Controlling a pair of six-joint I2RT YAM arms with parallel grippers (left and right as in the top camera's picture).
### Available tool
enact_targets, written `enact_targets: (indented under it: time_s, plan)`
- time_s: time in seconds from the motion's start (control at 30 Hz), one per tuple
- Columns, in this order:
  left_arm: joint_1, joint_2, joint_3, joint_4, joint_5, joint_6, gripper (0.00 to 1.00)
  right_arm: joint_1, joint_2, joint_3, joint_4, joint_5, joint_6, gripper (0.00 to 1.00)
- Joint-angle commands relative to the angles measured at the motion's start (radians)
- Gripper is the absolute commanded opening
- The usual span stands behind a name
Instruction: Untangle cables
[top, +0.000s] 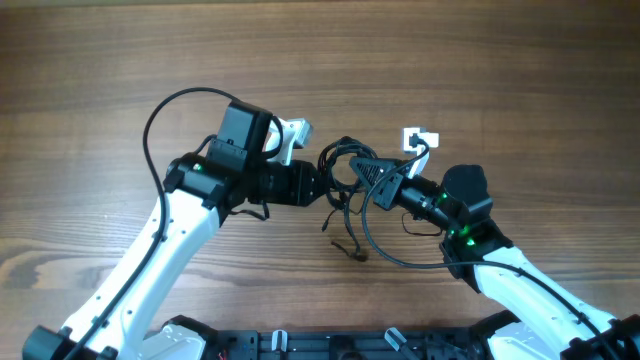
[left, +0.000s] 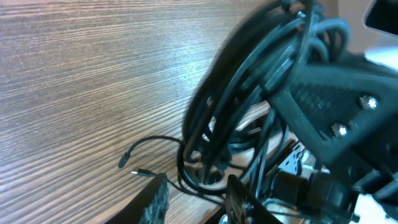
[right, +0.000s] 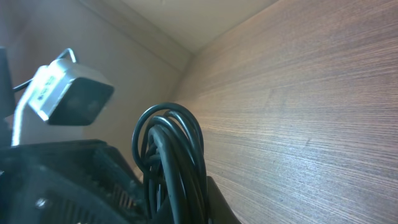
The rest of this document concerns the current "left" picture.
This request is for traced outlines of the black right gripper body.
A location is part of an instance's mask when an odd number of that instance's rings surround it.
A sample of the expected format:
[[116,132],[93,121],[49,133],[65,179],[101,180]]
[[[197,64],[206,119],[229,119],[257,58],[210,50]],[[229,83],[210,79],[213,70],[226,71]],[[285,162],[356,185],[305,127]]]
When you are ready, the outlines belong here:
[[343,136],[310,138],[310,151],[346,188],[369,194],[397,219],[397,125],[372,124]]

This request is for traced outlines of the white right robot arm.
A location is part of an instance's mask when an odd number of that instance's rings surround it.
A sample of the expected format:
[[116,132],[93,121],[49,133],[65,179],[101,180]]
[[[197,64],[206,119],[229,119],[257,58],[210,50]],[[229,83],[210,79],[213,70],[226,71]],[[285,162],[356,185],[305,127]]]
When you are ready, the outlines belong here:
[[310,64],[272,91],[271,105],[327,173],[275,174],[270,194],[349,222],[359,194],[397,217],[397,72],[382,65]]

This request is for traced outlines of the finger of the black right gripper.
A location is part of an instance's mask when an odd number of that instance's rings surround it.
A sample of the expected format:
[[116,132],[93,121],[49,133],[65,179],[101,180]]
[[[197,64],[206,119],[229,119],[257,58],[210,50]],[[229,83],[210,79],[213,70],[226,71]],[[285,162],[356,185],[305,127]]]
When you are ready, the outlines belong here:
[[397,116],[397,71],[387,67],[307,65],[288,78],[271,104],[324,164]]

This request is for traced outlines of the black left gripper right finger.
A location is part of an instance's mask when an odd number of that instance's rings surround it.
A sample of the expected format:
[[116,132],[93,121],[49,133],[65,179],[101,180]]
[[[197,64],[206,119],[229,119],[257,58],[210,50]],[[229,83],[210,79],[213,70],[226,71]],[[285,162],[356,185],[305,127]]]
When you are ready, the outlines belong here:
[[229,224],[282,224],[235,175],[228,176],[226,214]]

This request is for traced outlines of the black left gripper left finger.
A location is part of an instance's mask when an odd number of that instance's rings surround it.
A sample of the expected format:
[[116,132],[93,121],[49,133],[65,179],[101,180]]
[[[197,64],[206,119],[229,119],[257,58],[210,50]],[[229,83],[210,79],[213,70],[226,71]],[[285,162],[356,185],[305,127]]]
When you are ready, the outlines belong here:
[[169,208],[168,199],[167,176],[165,173],[157,174],[106,224],[164,224]]

